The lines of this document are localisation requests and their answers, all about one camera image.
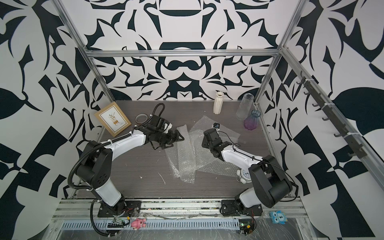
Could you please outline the iridescent bubble wrap bundle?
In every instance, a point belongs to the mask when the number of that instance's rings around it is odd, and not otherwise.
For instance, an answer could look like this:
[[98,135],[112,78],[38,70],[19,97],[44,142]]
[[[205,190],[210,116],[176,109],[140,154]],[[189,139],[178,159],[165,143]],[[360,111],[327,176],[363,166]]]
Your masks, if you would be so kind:
[[215,158],[209,149],[202,147],[202,141],[204,139],[202,130],[193,131],[190,139],[194,147],[197,171],[227,177],[236,177],[236,172],[239,169],[237,166]]

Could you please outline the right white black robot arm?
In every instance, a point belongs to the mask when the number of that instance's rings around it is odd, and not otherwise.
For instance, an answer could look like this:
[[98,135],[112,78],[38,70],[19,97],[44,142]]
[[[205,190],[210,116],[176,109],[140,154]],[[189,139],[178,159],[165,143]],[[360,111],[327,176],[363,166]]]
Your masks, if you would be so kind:
[[215,158],[239,167],[246,174],[245,180],[251,180],[253,187],[238,196],[246,209],[257,205],[271,208],[293,190],[288,175],[273,156],[255,156],[224,142],[215,128],[204,131],[202,147]]

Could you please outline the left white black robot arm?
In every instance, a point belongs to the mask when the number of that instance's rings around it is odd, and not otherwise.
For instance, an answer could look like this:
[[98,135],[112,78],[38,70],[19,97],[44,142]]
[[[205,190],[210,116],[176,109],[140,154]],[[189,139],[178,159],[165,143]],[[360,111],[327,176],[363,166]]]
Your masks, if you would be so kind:
[[111,180],[112,163],[122,154],[150,143],[154,150],[165,150],[174,143],[184,141],[172,124],[160,116],[153,115],[128,134],[103,143],[92,141],[87,144],[80,159],[68,176],[68,185],[75,190],[92,192],[108,216],[121,216],[128,212],[124,196]]

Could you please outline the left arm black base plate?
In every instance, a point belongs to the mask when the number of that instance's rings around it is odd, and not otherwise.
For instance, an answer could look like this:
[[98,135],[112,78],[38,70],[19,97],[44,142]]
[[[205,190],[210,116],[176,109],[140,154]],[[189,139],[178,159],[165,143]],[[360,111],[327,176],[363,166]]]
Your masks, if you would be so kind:
[[141,201],[119,201],[114,207],[101,202],[99,218],[138,217],[141,211]]

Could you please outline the purple blue glass vase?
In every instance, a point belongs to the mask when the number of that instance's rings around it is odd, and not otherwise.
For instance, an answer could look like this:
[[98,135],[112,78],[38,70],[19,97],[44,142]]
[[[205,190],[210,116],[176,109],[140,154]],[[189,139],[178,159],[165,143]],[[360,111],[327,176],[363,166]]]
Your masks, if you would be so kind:
[[258,110],[252,110],[251,114],[244,120],[244,128],[246,130],[255,130],[259,125],[261,113]]

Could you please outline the bubble wrap around white vase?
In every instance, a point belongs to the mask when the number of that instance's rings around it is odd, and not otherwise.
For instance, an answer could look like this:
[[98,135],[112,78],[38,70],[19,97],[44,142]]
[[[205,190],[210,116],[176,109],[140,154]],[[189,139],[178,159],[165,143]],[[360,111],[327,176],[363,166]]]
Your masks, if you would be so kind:
[[178,149],[177,147],[172,147],[165,149],[167,159],[169,161],[171,173],[173,175],[173,178],[179,178],[180,177],[180,171],[179,171],[179,159],[178,159]]

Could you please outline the clear glass vase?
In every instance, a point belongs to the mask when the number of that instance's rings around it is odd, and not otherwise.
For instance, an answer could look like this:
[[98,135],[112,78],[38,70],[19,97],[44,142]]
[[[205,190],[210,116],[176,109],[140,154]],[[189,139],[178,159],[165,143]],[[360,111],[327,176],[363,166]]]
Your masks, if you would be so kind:
[[251,93],[244,94],[242,101],[239,105],[239,108],[236,112],[236,118],[238,120],[245,120],[248,117],[248,114],[250,112],[251,106],[254,102],[254,95]]

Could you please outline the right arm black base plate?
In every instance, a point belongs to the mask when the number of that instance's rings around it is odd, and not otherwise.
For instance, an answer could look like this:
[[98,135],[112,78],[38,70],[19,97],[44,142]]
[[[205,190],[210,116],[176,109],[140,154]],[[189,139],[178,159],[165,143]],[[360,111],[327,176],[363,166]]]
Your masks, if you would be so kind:
[[263,214],[262,205],[255,205],[246,208],[239,200],[222,200],[220,213],[224,217],[231,216],[256,216],[259,217]]

